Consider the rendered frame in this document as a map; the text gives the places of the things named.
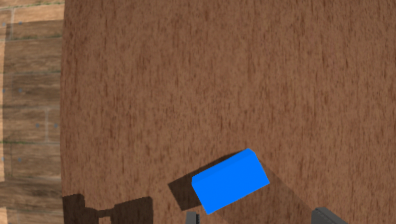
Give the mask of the blue block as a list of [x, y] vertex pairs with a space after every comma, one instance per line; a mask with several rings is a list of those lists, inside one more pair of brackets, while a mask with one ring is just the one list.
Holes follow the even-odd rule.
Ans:
[[192, 186], [207, 214], [268, 183], [255, 153], [250, 149], [192, 177]]

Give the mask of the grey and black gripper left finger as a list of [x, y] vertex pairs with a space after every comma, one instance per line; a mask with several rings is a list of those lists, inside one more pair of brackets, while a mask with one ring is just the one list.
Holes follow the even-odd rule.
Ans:
[[200, 224], [200, 214], [196, 214], [196, 211], [187, 211], [185, 224]]

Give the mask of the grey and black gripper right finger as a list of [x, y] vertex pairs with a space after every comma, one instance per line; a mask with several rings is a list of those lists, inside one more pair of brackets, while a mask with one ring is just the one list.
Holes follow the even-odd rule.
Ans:
[[318, 207], [312, 211], [311, 224], [348, 224], [326, 207]]

